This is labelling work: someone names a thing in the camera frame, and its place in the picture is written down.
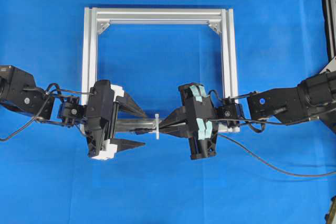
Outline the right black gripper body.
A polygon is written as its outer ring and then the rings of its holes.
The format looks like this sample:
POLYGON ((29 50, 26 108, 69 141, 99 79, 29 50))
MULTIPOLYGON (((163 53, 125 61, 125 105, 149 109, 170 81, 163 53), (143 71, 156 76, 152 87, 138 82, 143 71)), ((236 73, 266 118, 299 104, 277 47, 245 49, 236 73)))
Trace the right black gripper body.
POLYGON ((215 156, 218 125, 213 121, 216 113, 210 95, 199 83, 181 85, 178 90, 185 107, 191 159, 215 156))

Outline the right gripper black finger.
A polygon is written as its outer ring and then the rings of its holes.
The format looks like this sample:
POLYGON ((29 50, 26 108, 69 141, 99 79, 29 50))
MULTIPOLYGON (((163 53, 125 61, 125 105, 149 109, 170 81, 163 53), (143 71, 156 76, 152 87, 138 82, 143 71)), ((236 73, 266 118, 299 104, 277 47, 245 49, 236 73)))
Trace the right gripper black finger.
POLYGON ((164 128, 171 125, 180 124, 186 121, 186 109, 185 106, 181 106, 175 109, 168 117, 160 122, 160 128, 164 128))
POLYGON ((160 133, 168 134, 168 135, 172 135, 172 136, 176 136, 180 138, 190 137, 188 126, 186 124, 160 128, 160 133))

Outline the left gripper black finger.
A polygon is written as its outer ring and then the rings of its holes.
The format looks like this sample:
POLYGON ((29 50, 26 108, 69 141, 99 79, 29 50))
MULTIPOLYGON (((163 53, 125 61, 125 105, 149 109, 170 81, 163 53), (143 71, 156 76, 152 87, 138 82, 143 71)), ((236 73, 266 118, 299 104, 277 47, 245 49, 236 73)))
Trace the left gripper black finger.
POLYGON ((121 151, 125 151, 125 150, 129 150, 129 149, 133 149, 133 148, 137 148, 137 147, 141 147, 141 146, 145 145, 145 143, 143 143, 143 142, 126 140, 126 139, 122 139, 122 138, 113 138, 111 140, 111 143, 117 146, 116 153, 121 152, 121 151))
POLYGON ((137 105, 132 97, 124 92, 123 96, 116 96, 116 103, 119 104, 119 110, 139 118, 147 118, 147 114, 137 105))

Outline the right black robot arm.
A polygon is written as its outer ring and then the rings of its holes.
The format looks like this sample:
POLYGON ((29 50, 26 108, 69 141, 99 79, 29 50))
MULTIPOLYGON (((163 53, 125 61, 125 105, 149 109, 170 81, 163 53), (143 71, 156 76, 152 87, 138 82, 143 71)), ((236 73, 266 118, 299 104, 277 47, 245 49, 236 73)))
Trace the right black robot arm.
POLYGON ((244 117, 243 107, 236 98, 222 99, 216 107, 204 86, 190 83, 179 86, 182 106, 175 109, 159 123, 164 134, 187 138, 191 159, 216 155, 216 140, 220 124, 228 128, 242 124, 260 124, 254 128, 261 133, 267 119, 274 116, 282 125, 321 120, 332 132, 335 131, 335 72, 326 71, 301 81, 294 88, 276 88, 261 93, 245 95, 250 119, 244 117))

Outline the left black and white gripper body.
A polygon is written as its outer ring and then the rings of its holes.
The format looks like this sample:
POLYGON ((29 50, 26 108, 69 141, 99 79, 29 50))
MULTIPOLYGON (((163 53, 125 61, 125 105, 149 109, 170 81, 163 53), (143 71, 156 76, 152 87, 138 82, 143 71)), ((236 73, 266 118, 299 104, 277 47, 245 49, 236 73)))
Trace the left black and white gripper body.
POLYGON ((113 137, 113 119, 118 111, 116 95, 124 95, 123 88, 113 86, 109 80, 99 80, 90 88, 85 117, 85 135, 88 156, 106 161, 114 158, 117 144, 110 143, 113 137))

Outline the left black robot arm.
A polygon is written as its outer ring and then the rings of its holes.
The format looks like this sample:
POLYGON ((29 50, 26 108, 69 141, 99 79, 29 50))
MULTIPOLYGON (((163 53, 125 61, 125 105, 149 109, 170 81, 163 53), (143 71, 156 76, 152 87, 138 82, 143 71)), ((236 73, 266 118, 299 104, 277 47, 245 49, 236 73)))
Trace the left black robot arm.
POLYGON ((117 152, 144 145, 115 137, 119 111, 146 117, 121 86, 112 85, 109 80, 96 81, 86 93, 85 105, 80 104, 78 95, 56 83, 44 90, 36 86, 32 74, 11 65, 1 66, 1 106, 29 116, 32 122, 75 126, 86 138, 90 158, 105 161, 117 152))

